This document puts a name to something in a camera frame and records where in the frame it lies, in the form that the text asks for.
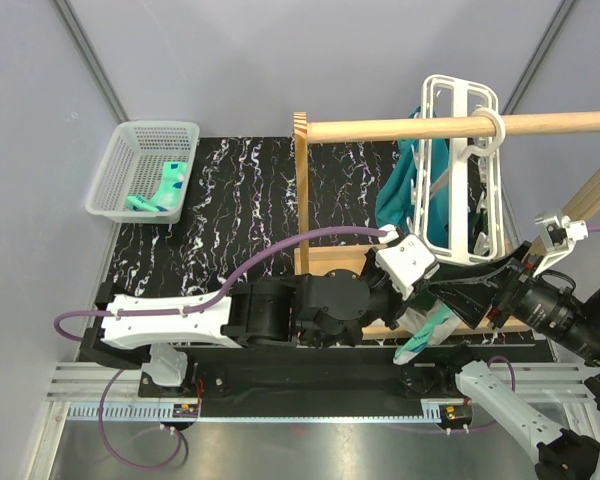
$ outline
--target green cloth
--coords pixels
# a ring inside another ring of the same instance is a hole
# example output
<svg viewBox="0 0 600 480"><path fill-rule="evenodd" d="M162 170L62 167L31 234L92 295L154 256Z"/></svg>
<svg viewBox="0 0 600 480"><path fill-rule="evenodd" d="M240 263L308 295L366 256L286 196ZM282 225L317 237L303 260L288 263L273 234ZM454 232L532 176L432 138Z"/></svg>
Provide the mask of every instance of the green cloth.
<svg viewBox="0 0 600 480"><path fill-rule="evenodd" d="M420 107L411 114L413 118ZM406 220L414 217L411 204L411 182L416 181L416 163L413 150L419 148L418 139L400 140L400 159L389 176L387 183L378 193L376 200L376 224L378 227L395 225L408 232ZM431 183L435 182L449 166L449 148L443 139L434 139L431 148ZM449 187L445 186L431 199L429 206L427 238L438 247L447 248L447 226L449 224Z"/></svg>
<svg viewBox="0 0 600 480"><path fill-rule="evenodd" d="M162 179L158 190L147 200L141 195L127 197L127 208L136 212L165 212L178 205L182 194L187 162L166 162L162 166Z"/></svg>

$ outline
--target white basket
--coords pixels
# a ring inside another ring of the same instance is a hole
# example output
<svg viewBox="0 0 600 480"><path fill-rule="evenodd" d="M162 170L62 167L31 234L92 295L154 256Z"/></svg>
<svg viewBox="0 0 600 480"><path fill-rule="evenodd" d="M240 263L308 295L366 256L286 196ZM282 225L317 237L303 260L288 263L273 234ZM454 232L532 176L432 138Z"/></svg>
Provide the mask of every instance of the white basket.
<svg viewBox="0 0 600 480"><path fill-rule="evenodd" d="M141 121L118 125L89 190L87 211L119 223L178 222L199 136L200 128L191 122ZM166 212L128 209L129 195L151 198L155 194L165 162L187 162L178 205Z"/></svg>

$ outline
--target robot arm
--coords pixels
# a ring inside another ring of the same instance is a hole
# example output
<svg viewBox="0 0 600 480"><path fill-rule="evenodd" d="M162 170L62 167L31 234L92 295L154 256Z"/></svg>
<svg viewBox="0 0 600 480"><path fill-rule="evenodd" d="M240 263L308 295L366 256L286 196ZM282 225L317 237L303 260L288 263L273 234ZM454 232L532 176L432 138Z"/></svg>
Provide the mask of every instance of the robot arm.
<svg viewBox="0 0 600 480"><path fill-rule="evenodd" d="M435 378L480 404L524 449L544 479L600 479L600 444L580 436L520 399L466 346L439 359ZM586 382L600 410L600 375Z"/></svg>

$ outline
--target wooden frame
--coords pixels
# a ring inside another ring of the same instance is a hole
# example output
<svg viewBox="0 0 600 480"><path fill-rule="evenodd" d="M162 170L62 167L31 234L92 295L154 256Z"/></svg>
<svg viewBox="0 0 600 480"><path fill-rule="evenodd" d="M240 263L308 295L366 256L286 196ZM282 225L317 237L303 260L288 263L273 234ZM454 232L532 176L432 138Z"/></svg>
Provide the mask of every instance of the wooden frame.
<svg viewBox="0 0 600 480"><path fill-rule="evenodd" d="M552 133L600 132L600 112L545 113L533 115L505 115L502 117L507 135L537 135ZM490 119L481 116L465 118L415 118L403 120L366 120L351 122L308 122L306 113L293 116L295 141L296 186L298 190L298 230L309 230L309 145L396 140L399 138L452 138L489 137L496 133ZM564 213L573 219L588 220L600 209L600 169L565 206ZM536 239L533 251L542 251ZM295 252L297 274L324 274L333 268L347 268L359 272L364 264L368 246L309 248L309 242L300 244ZM459 328L455 333L484 333L486 323L477 330ZM527 330L516 319L509 319L502 331ZM407 336L385 327L369 327L365 338L392 338Z"/></svg>

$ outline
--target gray wall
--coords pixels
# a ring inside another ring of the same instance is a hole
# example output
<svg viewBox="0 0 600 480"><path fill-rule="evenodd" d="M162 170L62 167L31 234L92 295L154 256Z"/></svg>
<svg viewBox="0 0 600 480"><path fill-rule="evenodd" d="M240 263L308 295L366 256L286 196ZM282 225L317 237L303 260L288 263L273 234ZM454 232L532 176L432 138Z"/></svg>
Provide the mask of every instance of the gray wall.
<svg viewBox="0 0 600 480"><path fill-rule="evenodd" d="M76 349L54 316L92 300L111 223L84 197L114 127L51 2L0 1L0 480L22 478Z"/></svg>
<svg viewBox="0 0 600 480"><path fill-rule="evenodd" d="M504 102L558 0L71 0L131 117L203 136L403 118L432 73Z"/></svg>
<svg viewBox="0 0 600 480"><path fill-rule="evenodd" d="M578 3L516 113L581 110L600 110L600 0ZM508 137L503 179L524 238L536 237L538 213L562 208L599 167L600 134ZM573 276L581 298L597 290L600 233L556 268Z"/></svg>

